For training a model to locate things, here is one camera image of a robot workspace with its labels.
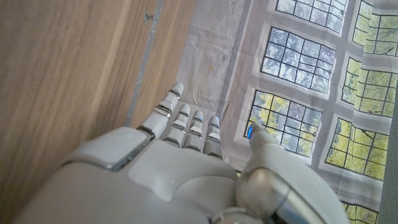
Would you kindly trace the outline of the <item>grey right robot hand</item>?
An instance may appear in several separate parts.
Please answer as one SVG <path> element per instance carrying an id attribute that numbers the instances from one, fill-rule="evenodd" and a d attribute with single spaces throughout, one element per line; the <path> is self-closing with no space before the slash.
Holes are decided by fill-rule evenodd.
<path id="1" fill-rule="evenodd" d="M 137 127 L 73 151 L 16 223 L 347 223 L 342 203 L 260 124 L 237 173 L 221 153 L 220 121 L 178 105 L 180 82 Z"/>

